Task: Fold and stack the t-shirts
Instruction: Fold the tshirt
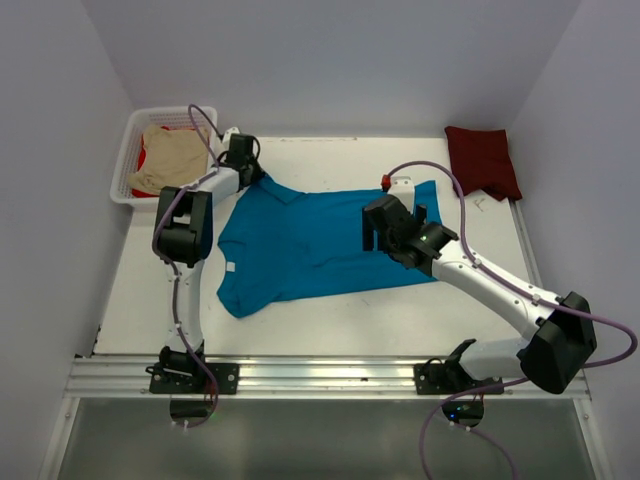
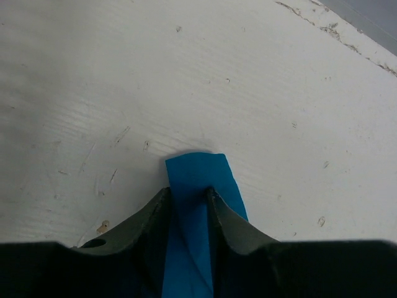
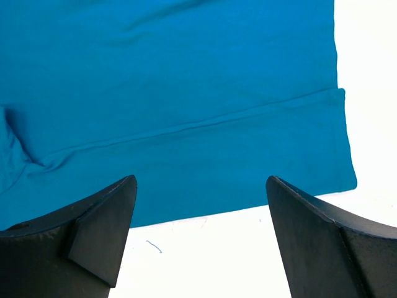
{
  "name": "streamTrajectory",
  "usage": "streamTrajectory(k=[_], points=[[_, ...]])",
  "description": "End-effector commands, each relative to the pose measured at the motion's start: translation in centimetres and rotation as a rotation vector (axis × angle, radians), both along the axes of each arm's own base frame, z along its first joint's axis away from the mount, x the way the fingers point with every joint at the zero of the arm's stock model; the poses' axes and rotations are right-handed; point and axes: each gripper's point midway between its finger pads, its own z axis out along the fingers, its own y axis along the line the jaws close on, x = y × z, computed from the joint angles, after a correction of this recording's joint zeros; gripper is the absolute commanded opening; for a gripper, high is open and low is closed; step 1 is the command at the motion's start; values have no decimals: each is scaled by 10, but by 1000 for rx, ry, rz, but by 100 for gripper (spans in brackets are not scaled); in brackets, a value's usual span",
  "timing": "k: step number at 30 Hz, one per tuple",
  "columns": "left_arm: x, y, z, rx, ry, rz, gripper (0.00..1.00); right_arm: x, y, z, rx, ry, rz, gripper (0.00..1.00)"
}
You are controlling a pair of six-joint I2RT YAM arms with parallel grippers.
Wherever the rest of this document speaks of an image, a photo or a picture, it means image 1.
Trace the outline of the blue t shirt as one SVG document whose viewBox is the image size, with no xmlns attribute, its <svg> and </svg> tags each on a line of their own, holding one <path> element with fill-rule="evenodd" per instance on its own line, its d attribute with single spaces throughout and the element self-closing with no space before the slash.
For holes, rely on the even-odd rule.
<svg viewBox="0 0 640 480">
<path fill-rule="evenodd" d="M 266 176 L 237 201 L 218 239 L 234 268 L 217 295 L 236 318 L 273 302 L 429 282 L 362 247 L 362 210 L 379 190 L 304 193 Z"/>
</svg>

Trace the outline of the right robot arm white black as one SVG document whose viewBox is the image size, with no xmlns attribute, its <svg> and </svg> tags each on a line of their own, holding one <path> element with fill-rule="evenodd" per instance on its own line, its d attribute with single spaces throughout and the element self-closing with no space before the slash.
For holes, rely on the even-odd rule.
<svg viewBox="0 0 640 480">
<path fill-rule="evenodd" d="M 448 356 L 414 367 L 416 391 L 456 394 L 487 387 L 501 393 L 503 378 L 524 378 L 551 394 L 563 393 L 597 347 L 587 300 L 528 284 L 464 247 L 451 229 L 414 213 L 393 195 L 362 210 L 363 247 L 378 249 L 407 269 L 445 282 L 505 320 L 517 337 L 463 341 Z"/>
</svg>

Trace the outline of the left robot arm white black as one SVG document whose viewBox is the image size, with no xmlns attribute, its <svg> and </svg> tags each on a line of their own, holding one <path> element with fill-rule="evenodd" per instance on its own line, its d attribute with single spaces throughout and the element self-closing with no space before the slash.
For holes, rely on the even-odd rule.
<svg viewBox="0 0 640 480">
<path fill-rule="evenodd" d="M 214 207 L 264 177 L 260 153 L 256 137 L 232 133 L 227 150 L 203 176 L 161 190 L 151 247 L 167 271 L 169 328 L 159 360 L 149 369 L 156 389 L 215 393 L 200 321 L 201 278 L 213 247 Z"/>
</svg>

